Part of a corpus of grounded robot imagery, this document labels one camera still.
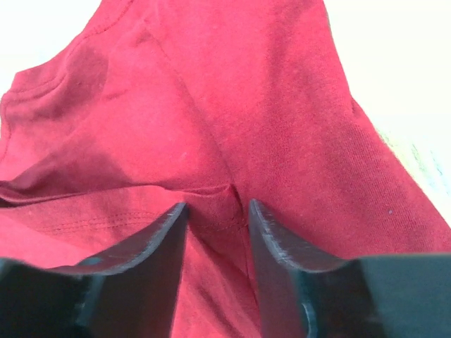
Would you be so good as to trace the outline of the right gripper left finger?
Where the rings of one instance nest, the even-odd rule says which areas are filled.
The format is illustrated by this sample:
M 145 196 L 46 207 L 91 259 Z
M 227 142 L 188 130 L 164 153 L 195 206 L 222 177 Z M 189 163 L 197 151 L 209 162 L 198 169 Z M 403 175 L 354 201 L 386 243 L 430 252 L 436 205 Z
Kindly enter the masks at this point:
M 168 337 L 185 250 L 178 203 L 77 265 L 1 260 L 2 337 Z

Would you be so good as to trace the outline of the dark red t shirt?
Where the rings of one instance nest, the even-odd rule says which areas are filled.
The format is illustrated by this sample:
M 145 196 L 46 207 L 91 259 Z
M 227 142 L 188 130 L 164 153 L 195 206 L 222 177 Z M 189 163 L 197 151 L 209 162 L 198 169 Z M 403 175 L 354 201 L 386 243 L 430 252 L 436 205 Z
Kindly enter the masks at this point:
M 174 337 L 260 336 L 252 199 L 343 258 L 450 250 L 322 1 L 103 1 L 1 99 L 1 255 L 74 264 L 185 201 Z

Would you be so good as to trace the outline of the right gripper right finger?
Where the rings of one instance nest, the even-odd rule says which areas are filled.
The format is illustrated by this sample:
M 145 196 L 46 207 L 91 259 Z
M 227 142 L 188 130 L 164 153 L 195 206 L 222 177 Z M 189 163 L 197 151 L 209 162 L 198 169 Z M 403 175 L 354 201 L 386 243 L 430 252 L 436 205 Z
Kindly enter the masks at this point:
M 249 233 L 264 337 L 449 337 L 450 255 L 341 259 L 253 200 Z

